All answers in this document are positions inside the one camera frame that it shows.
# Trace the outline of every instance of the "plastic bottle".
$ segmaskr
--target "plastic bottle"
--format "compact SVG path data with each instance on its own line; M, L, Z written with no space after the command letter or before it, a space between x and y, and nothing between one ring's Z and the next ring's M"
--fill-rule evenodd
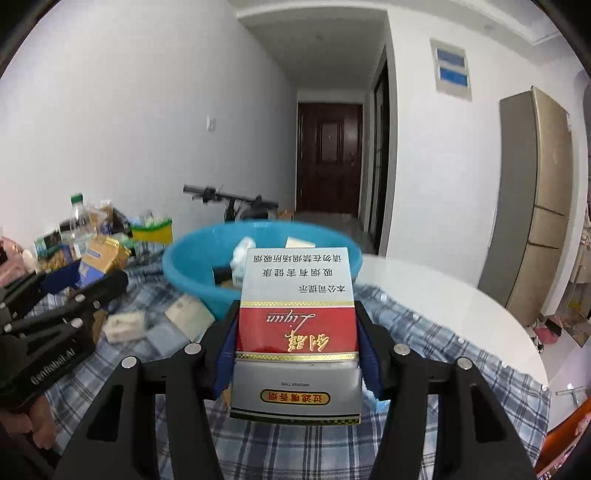
M80 258L87 249L88 242L96 234L90 221L90 215L84 206L84 198L81 193L72 195L72 215L70 217L70 242L74 246L76 256Z

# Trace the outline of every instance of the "small box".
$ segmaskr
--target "small box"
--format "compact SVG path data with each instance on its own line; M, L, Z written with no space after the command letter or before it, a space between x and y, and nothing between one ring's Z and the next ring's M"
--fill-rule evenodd
M130 342L145 336L145 312L110 315L103 331L109 343Z
M80 260L77 288L86 288L113 270L125 266L131 252L110 236L97 235L88 244Z

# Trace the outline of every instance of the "pink bag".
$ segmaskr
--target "pink bag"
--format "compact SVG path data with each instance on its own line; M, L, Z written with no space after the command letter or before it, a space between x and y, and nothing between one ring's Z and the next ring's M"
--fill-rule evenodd
M5 287L19 277L26 275L27 268L22 260L22 247L12 240L0 236L0 247L4 249L8 261L0 265L0 288Z

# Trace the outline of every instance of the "cardboard box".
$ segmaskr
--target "cardboard box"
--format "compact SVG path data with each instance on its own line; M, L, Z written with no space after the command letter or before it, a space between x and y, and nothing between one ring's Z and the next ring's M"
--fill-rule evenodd
M97 235L88 244L88 250L80 260L80 280L77 288L86 288L88 285L101 279L105 274L120 270L125 266L131 252L110 236Z
M347 249L249 249L230 416L355 424L361 386Z

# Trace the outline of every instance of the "plaid tablecloth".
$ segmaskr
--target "plaid tablecloth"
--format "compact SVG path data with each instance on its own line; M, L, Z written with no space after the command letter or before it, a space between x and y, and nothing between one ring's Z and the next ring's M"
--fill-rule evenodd
M145 310L150 326L168 322L167 307L180 293L166 282L161 257L127 270L128 293L117 305L117 312ZM385 326L396 342L402 342L420 355L444 362L460 356L474 361L497 399L504 406L530 456L537 460L548 427L550 392L529 375L504 365L497 357L458 338L451 330L434 324L391 299L378 287L355 288L356 299L365 305L372 320ZM50 297L36 309L38 313L63 302ZM161 358L147 339L110 345L102 335L96 352L70 375L47 391L59 433L57 450L62 452L80 419L105 383L109 374L128 355L143 362ZM387 408L377 405L365 393L361 425L358 426L280 426L231 419L220 399L207 401L213 441L224 476L229 479L362 479L371 472L384 429ZM156 399L156 437L161 477L172 479L166 429L166 399ZM437 440L437 397L428 399L427 428L420 478L433 476Z

